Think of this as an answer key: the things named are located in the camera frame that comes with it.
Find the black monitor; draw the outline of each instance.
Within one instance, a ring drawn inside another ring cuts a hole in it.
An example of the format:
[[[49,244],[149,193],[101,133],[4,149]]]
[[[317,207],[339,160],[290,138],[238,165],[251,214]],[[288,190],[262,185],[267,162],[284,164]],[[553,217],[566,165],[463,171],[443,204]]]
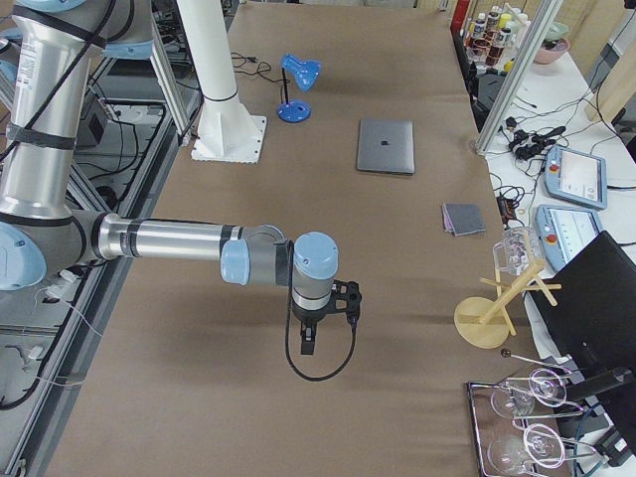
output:
[[[533,299],[558,350],[586,379],[624,367],[636,374],[636,264],[607,232],[600,233],[556,276],[558,305]],[[636,383],[597,396],[629,449],[636,453]]]

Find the white robot pillar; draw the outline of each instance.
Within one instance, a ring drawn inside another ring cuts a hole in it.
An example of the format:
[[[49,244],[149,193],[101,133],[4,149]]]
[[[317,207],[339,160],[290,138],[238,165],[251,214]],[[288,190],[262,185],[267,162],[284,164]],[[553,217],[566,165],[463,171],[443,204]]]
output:
[[[192,158],[256,163],[266,117],[251,116],[239,99],[219,0],[178,0],[201,90],[205,96]]]

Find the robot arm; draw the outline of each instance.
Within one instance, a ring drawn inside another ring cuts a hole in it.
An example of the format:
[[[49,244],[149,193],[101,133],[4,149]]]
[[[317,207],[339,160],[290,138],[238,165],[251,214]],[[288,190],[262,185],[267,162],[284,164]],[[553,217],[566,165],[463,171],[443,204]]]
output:
[[[362,297],[355,282],[334,280],[338,249],[324,234],[306,234],[294,246],[272,226],[130,220],[67,207],[89,61],[102,52],[148,58],[149,1],[21,0],[13,18],[24,38],[0,183],[0,289],[34,285],[98,258],[214,260],[225,281],[290,287],[302,354],[313,354],[316,326],[327,314],[346,313],[355,337]]]

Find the blue desk lamp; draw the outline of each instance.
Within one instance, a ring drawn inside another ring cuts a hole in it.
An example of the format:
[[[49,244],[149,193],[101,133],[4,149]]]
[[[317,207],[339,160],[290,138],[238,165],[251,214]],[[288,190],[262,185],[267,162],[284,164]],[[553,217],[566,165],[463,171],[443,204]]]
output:
[[[278,117],[286,122],[304,121],[311,114],[311,107],[300,99],[289,100],[287,75],[285,72],[292,72],[300,90],[308,91],[311,89],[311,86],[314,85],[314,82],[316,82],[320,74],[320,62],[314,60],[303,62],[293,55],[287,54],[280,60],[280,65],[282,67],[282,84],[285,91],[285,102],[278,106]]]

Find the white cable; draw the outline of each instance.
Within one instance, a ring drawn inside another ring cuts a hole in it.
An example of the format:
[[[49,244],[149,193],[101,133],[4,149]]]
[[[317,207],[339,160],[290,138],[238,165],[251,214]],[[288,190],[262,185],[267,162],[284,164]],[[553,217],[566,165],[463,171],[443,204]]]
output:
[[[35,378],[36,380],[39,380],[43,383],[48,383],[49,385],[53,385],[53,386],[58,386],[60,388],[74,388],[75,386],[81,386],[83,385],[84,380],[82,381],[77,381],[75,383],[68,383],[68,384],[63,384],[63,383],[57,383],[55,381],[51,381],[51,380],[47,380],[45,378],[41,378],[37,375],[32,375],[31,373],[29,373],[26,369],[22,369],[22,371],[24,372],[25,375],[29,375],[32,378]]]
[[[74,306],[72,306],[71,303],[69,303],[68,301],[65,300],[60,300],[60,303],[64,303],[65,305],[67,305],[69,308],[71,308],[73,311],[75,311],[79,317],[81,318],[81,321],[84,322],[84,324],[90,328],[90,331],[92,331],[95,335],[97,335],[99,338],[103,338],[103,335],[101,333],[99,333],[91,324],[90,322],[86,319],[86,317],[83,315],[83,313],[81,313],[77,308],[75,308]]]

